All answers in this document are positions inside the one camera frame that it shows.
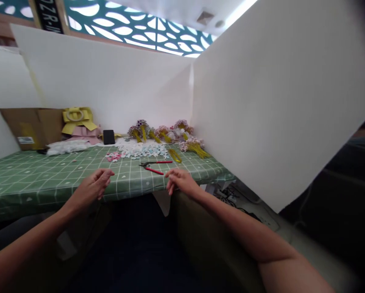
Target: pink fabric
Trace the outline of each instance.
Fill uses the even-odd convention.
[[[102,142],[97,136],[101,134],[100,128],[96,128],[95,130],[88,130],[84,126],[75,126],[73,131],[73,137],[68,140],[86,140],[90,142],[91,145],[98,144]]]
[[[101,134],[100,128],[90,131],[84,126],[75,126],[73,136],[99,136]]]

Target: cardboard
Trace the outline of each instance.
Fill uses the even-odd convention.
[[[62,109],[11,108],[0,113],[22,151],[45,149],[62,140]]]

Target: yellow bow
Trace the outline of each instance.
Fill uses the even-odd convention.
[[[72,134],[75,126],[85,126],[90,131],[95,130],[97,125],[93,123],[93,113],[89,107],[66,108],[63,111],[63,119],[66,125],[62,133]]]

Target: table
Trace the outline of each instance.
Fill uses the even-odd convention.
[[[200,159],[193,152],[182,153],[177,144],[166,148],[175,149],[182,163],[153,164],[152,169],[164,173],[172,168],[185,169],[198,184],[235,179],[213,157]],[[83,152],[52,157],[36,151],[23,151],[0,159],[0,221],[58,210],[82,179],[98,168],[110,168],[116,174],[111,177],[111,183],[105,190],[104,202],[166,188],[168,179],[138,166],[147,161],[164,160],[163,157],[124,158],[117,163],[109,163],[105,155],[115,151],[118,151],[116,146],[95,146]]]

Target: white partition board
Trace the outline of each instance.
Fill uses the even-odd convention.
[[[259,0],[194,63],[197,136],[276,212],[365,120],[362,23],[344,0]]]
[[[192,58],[11,25],[21,54],[53,108],[90,107],[103,129],[127,132],[190,119]]]
[[[40,107],[21,55],[0,47],[0,108]],[[20,148],[0,114],[0,158]]]

